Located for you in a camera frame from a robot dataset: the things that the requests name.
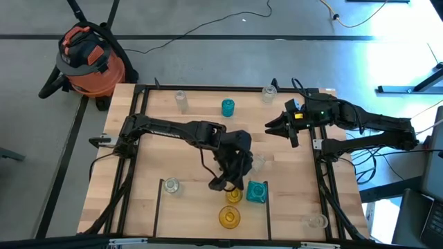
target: wooden tabletop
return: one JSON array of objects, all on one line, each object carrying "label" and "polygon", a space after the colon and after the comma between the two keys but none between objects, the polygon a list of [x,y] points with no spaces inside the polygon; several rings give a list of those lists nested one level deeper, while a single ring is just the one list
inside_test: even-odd
[{"label": "wooden tabletop", "polygon": [[[133,84],[117,85],[104,133],[119,134],[129,113],[133,91]],[[336,94],[334,90],[321,89],[320,92]],[[272,104],[264,104],[261,93],[186,91],[189,109],[181,114],[174,94],[169,90],[151,90],[146,115],[175,122],[207,120],[225,124],[228,131],[243,129],[251,134],[251,151],[264,156],[266,162],[261,171],[251,170],[244,182],[247,185],[249,180],[268,181],[272,239],[325,240],[323,229],[308,228],[301,221],[304,215],[321,214],[309,132],[304,130],[298,134],[300,146],[295,149],[287,139],[264,133],[264,124],[284,111],[287,100],[295,98],[300,104],[304,102],[300,95],[278,93]],[[225,98],[235,101],[235,113],[231,118],[221,115],[221,103]],[[345,131],[337,127],[327,127],[327,135],[328,138],[346,139]],[[97,157],[109,153],[111,149],[100,148]],[[211,151],[204,151],[204,159],[206,166],[220,173]],[[95,164],[78,232],[89,228],[109,203],[117,163],[118,157],[110,156]],[[343,211],[359,232],[368,237],[354,169],[340,160],[334,163],[334,171]],[[162,190],[158,237],[268,239],[265,204],[248,202],[244,190],[244,199],[235,205],[241,215],[240,224],[232,230],[223,228],[218,214],[228,205],[225,193],[209,190],[208,183],[213,177],[201,166],[199,150],[182,140],[151,134],[143,135],[140,140],[124,235],[153,235],[159,180],[169,177],[179,179],[183,194],[177,198]],[[119,210],[120,206],[115,211],[112,232],[116,231]],[[329,217],[333,235],[338,237],[330,206]]]}]

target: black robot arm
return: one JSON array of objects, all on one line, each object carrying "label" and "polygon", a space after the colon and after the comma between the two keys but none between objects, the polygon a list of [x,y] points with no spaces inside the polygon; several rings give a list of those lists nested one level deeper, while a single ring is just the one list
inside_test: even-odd
[{"label": "black robot arm", "polygon": [[418,145],[415,131],[408,118],[393,118],[368,113],[363,108],[339,100],[326,93],[315,93],[298,106],[295,100],[285,104],[286,111],[280,117],[265,124],[268,134],[289,138],[292,147],[298,146],[297,133],[303,129],[336,125],[342,129],[363,128],[384,131],[365,138],[339,141],[335,139],[314,140],[314,148],[321,149],[322,156],[337,160],[344,153],[376,147],[411,150]]},{"label": "black robot arm", "polygon": [[134,114],[126,117],[114,153],[121,158],[134,157],[137,150],[136,143],[145,133],[182,139],[197,149],[211,150],[222,174],[216,176],[211,171],[214,179],[209,182],[209,188],[222,191],[227,182],[230,182],[235,187],[244,189],[242,177],[252,168],[253,160],[249,133],[242,130],[226,133],[224,125],[214,122],[179,123]]}]

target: clear glass cup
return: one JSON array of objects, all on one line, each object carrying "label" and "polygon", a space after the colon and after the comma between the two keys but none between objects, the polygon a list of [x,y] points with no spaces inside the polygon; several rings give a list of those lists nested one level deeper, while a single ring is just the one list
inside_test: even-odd
[{"label": "clear glass cup", "polygon": [[266,160],[264,159],[263,155],[254,155],[252,157],[253,161],[252,161],[252,168],[254,169],[255,173],[260,172],[260,170],[262,170],[264,163],[266,162]]},{"label": "clear glass cup", "polygon": [[177,102],[177,107],[180,112],[185,113],[188,110],[188,98],[186,97],[185,91],[178,90],[175,93],[175,101]]},{"label": "clear glass cup", "polygon": [[329,221],[323,214],[310,214],[302,217],[302,222],[310,228],[326,228]]},{"label": "clear glass cup", "polygon": [[277,89],[273,85],[268,85],[262,90],[262,101],[266,104],[271,104],[272,100],[277,95]]},{"label": "clear glass cup", "polygon": [[173,195],[173,196],[181,196],[183,192],[183,186],[181,186],[179,180],[174,177],[168,178],[163,185],[163,189]]}]

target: gray concrete floor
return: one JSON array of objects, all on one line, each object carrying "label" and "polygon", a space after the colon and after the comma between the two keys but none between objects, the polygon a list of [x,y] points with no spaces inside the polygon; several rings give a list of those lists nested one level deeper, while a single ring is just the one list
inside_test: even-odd
[{"label": "gray concrete floor", "polygon": [[[380,3],[329,1],[347,23],[365,19]],[[79,0],[85,15],[100,23],[107,19],[111,1]],[[297,77],[306,87],[334,88],[340,98],[368,111],[411,117],[442,96],[377,95],[380,84],[413,84],[432,68],[443,49],[433,31],[440,18],[427,1],[388,4],[367,24],[346,29],[331,23],[319,1],[271,0],[268,19],[244,15],[206,26],[195,34],[255,35],[376,35],[388,41],[175,41],[147,55],[129,53],[140,73],[140,83],[264,86],[276,77],[290,86]],[[181,34],[205,21],[233,12],[266,13],[263,1],[127,0],[120,4],[113,31],[119,35]],[[0,33],[60,34],[75,23],[65,1],[0,0]],[[164,41],[121,41],[125,48],[147,50]],[[0,146],[27,155],[16,163],[0,160],[0,241],[34,236],[53,181],[57,162],[80,99],[74,93],[37,97],[50,73],[56,41],[0,40]],[[51,237],[75,234],[88,170],[96,149],[87,139],[101,133],[106,113],[92,103],[85,113],[66,180],[48,231]],[[429,126],[431,114],[418,127]],[[390,157],[404,178],[421,174],[405,155]],[[383,159],[377,175],[363,187],[398,181]]]}]

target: glass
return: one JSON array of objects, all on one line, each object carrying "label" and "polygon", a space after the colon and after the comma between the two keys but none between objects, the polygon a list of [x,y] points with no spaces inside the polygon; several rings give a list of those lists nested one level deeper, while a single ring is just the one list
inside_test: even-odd
[{"label": "glass", "polygon": [[240,213],[233,206],[226,206],[220,210],[219,221],[224,228],[233,229],[240,224]]},{"label": "glass", "polygon": [[226,193],[226,199],[231,204],[235,204],[241,201],[242,198],[243,198],[243,192],[239,190],[238,187],[236,187],[235,190]]},{"label": "glass", "polygon": [[262,91],[262,101],[266,104],[271,104],[272,100],[277,95],[277,89],[273,85],[268,85],[263,88]]},{"label": "glass", "polygon": [[231,117],[234,114],[235,103],[234,100],[225,99],[221,103],[221,114],[224,117]]},{"label": "glass", "polygon": [[188,98],[186,97],[186,93],[182,90],[178,90],[175,93],[175,101],[177,102],[177,107],[179,111],[185,113],[188,110]]},{"label": "glass", "polygon": [[174,177],[168,178],[165,181],[163,188],[167,193],[173,194],[176,196],[180,195],[180,193],[181,193],[180,182],[179,182],[179,180],[177,180]]},{"label": "glass", "polygon": [[266,160],[264,159],[263,155],[254,155],[252,161],[252,168],[254,169],[254,172],[255,173],[260,172],[265,162]]},{"label": "glass", "polygon": [[323,214],[305,215],[302,222],[310,228],[326,228],[329,223]]},{"label": "glass", "polygon": [[267,198],[268,187],[264,183],[249,181],[248,190],[246,191],[246,200],[255,203],[265,203]]}]

